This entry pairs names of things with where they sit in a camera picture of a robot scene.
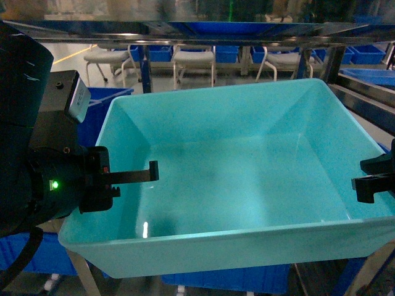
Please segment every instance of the blue tray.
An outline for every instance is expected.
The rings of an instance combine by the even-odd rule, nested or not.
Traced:
[[[317,57],[320,58],[320,60],[323,62],[326,56],[326,49],[314,49],[315,53],[317,54]],[[344,53],[343,60],[341,60],[341,63],[343,65],[345,64],[350,64],[351,58],[354,55],[354,52],[349,49],[348,47],[346,48],[346,52]]]
[[[0,239],[0,269],[10,266],[29,239],[29,233],[20,233]],[[43,241],[24,271],[31,273],[58,273],[76,275],[66,249],[60,245],[56,233],[44,233]]]
[[[91,102],[85,120],[77,126],[78,143],[92,147],[96,144],[101,126],[103,125],[111,101],[119,96],[131,94],[133,89],[125,88],[88,88]]]
[[[223,289],[268,294],[288,290],[289,264],[236,268],[200,273],[167,274],[162,281],[170,285]]]
[[[395,71],[344,68],[340,73],[377,85],[395,86]]]
[[[132,45],[130,47],[130,52],[131,52],[131,57],[135,62],[138,62],[140,60],[140,57],[138,55],[138,46],[137,45]]]
[[[374,45],[352,46],[350,49],[354,55],[351,57],[351,62],[359,65],[376,65],[380,64],[385,56],[385,52],[379,50]]]
[[[372,15],[355,15],[354,20],[356,23],[368,23],[371,25],[379,25],[383,23],[382,16],[372,16]]]
[[[150,45],[149,54],[150,54],[151,62],[169,62],[172,59],[173,47]]]
[[[216,46],[215,61],[217,63],[235,63],[239,53],[238,46]]]

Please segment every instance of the blue storage crate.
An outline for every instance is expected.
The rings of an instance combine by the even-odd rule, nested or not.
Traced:
[[[217,63],[235,63],[239,53],[238,46],[216,46],[215,61]]]
[[[383,17],[372,15],[355,15],[354,20],[356,23],[368,23],[370,25],[379,25],[383,23]]]
[[[187,25],[200,35],[255,35],[276,26],[275,23],[231,22],[193,22]]]
[[[7,269],[19,256],[29,240],[29,233],[24,232],[0,239],[0,269]],[[44,233],[43,241],[33,259],[24,271],[31,273],[59,273],[76,275],[66,249],[60,245],[56,233]]]
[[[119,96],[131,94],[133,89],[125,88],[88,88],[91,102],[85,120],[77,126],[78,143],[81,146],[92,147],[98,139],[110,103]]]
[[[151,62],[169,62],[172,60],[173,47],[150,45],[149,54],[151,57]]]
[[[332,290],[331,296],[343,296],[348,290],[354,278],[365,264],[366,258],[350,259],[343,270],[338,282]]]
[[[351,57],[351,62],[359,65],[376,65],[380,64],[385,56],[385,52],[379,50],[374,45],[352,46],[350,49],[354,55]]]
[[[138,46],[137,45],[132,45],[130,46],[130,52],[131,52],[131,57],[135,62],[138,62],[140,60],[140,57],[138,55]]]
[[[323,62],[323,60],[325,59],[325,56],[326,56],[326,49],[314,49],[314,51],[315,51],[317,57],[319,57],[320,60]],[[341,63],[343,65],[350,64],[351,58],[353,55],[354,55],[354,52],[347,47],[346,51],[344,53],[344,56],[343,56],[343,60],[341,60]]]
[[[284,294],[288,290],[290,265],[237,268],[199,273],[167,274],[162,281],[171,285]]]
[[[395,86],[395,71],[374,69],[341,69],[340,73],[363,80],[368,83],[384,86]]]
[[[252,55],[252,62],[254,64],[262,63],[262,60],[265,57],[264,48],[262,46],[251,47],[251,55]]]

